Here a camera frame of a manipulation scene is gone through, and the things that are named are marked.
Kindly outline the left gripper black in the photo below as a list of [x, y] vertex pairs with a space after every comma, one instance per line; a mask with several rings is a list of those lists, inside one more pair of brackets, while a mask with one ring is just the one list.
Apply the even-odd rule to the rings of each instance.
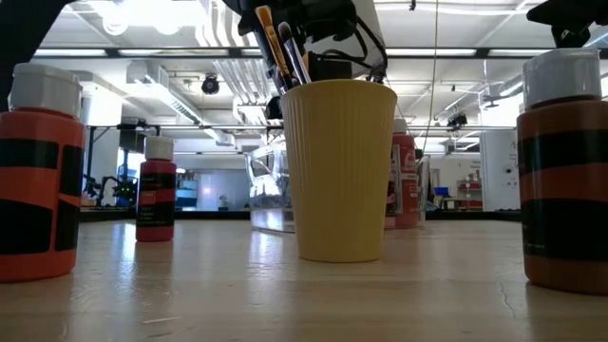
[[[266, 77], [276, 88], [266, 105], [269, 119], [282, 119], [280, 91], [282, 81], [276, 60], [266, 33], [260, 23], [256, 8], [268, 6], [271, 10], [275, 28], [287, 22], [297, 42], [317, 42], [328, 37], [343, 41], [354, 35], [356, 28], [356, 9], [352, 0], [222, 0], [228, 9], [240, 16], [237, 24], [240, 35], [253, 32], [262, 53]], [[345, 61], [325, 60], [320, 55], [307, 52], [309, 74], [312, 81], [350, 79], [352, 64]]]

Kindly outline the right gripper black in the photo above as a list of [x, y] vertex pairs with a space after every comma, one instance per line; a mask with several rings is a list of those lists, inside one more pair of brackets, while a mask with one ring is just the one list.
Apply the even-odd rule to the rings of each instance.
[[591, 38], [592, 24], [608, 25], [608, 0], [545, 0], [526, 19], [551, 25], [557, 48], [582, 48]]

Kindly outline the dark-handled paintbrush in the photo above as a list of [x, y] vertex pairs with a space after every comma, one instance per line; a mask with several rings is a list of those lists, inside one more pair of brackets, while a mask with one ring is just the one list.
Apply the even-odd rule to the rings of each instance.
[[304, 61], [298, 50], [290, 25], [287, 22], [281, 22], [278, 25], [278, 30], [280, 38], [283, 41], [283, 45], [287, 50], [289, 59], [294, 68], [297, 80], [302, 85], [309, 84], [311, 82], [311, 78], [307, 68], [305, 68]]

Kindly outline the paintbrushes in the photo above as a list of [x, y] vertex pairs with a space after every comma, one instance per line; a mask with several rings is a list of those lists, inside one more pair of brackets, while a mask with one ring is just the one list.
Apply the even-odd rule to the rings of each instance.
[[273, 24], [272, 11], [268, 6], [260, 6], [255, 9], [255, 12], [257, 19], [264, 28], [265, 35], [269, 42], [272, 54], [275, 59], [275, 63], [278, 68], [280, 79], [284, 84], [285, 90], [289, 90], [294, 86], [294, 84], [291, 72], [284, 58], [281, 44], [276, 34], [276, 30]]

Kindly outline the yellow ribbed cup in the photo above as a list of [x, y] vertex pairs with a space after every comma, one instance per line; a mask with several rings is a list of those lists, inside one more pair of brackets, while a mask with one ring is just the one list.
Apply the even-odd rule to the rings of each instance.
[[282, 96], [300, 257], [380, 258], [396, 103], [387, 86], [358, 80], [313, 82]]

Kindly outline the large pink paint bottle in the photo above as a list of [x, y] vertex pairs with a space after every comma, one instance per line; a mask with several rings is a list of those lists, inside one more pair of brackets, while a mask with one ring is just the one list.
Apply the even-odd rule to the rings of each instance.
[[418, 224], [418, 177], [416, 148], [405, 120], [395, 120], [392, 134], [392, 159], [399, 210], [395, 214], [397, 228], [412, 228]]

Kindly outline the small pink paint bottle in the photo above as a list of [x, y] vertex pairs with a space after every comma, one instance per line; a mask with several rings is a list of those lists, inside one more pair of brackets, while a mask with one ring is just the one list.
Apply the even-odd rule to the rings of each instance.
[[386, 203], [386, 219], [385, 228], [390, 229], [395, 226], [396, 216], [399, 210], [399, 199], [398, 199], [398, 169], [395, 166], [395, 162], [390, 162], [389, 169], [389, 183], [387, 192], [387, 203]]

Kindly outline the small orange-brown paint bottle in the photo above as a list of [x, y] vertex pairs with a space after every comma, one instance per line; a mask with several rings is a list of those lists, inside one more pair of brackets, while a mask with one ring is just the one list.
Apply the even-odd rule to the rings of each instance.
[[599, 51], [557, 48], [523, 66], [517, 119], [524, 272], [608, 295], [608, 102]]

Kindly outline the small magenta paint bottle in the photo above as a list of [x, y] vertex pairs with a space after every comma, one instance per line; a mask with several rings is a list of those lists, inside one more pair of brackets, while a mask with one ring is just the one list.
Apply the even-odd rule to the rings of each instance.
[[144, 162], [136, 210], [136, 240], [163, 242], [174, 237], [177, 166], [174, 141], [161, 136], [144, 139]]

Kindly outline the small red paint bottle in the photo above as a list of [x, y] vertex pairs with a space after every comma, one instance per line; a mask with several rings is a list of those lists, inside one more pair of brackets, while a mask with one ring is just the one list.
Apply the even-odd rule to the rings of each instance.
[[77, 256], [86, 128], [78, 77], [13, 70], [0, 113], [0, 283], [68, 274]]

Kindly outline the clear plastic tray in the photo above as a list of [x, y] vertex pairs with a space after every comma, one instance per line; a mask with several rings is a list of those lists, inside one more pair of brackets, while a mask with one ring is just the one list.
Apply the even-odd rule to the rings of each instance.
[[[292, 206], [287, 148], [284, 141], [272, 142], [246, 155], [250, 179], [249, 208], [251, 223], [257, 229], [292, 233], [295, 219]], [[425, 220], [429, 157], [417, 163], [418, 226]]]

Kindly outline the white building column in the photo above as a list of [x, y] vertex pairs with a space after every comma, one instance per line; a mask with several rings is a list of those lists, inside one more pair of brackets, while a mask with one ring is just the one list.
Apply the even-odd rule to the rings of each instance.
[[485, 131], [480, 137], [482, 191], [486, 212], [519, 210], [520, 185], [515, 130]]

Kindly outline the black aluminium table frame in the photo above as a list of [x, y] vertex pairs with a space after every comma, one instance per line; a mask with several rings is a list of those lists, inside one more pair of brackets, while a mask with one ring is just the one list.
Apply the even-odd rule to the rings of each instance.
[[[81, 223], [130, 220], [135, 219], [134, 210], [83, 210], [80, 214]], [[175, 219], [190, 220], [249, 220], [250, 212], [209, 212], [209, 211], [178, 211]], [[495, 212], [450, 212], [435, 211], [427, 212], [426, 220], [498, 220], [520, 222], [519, 211], [495, 211]]]

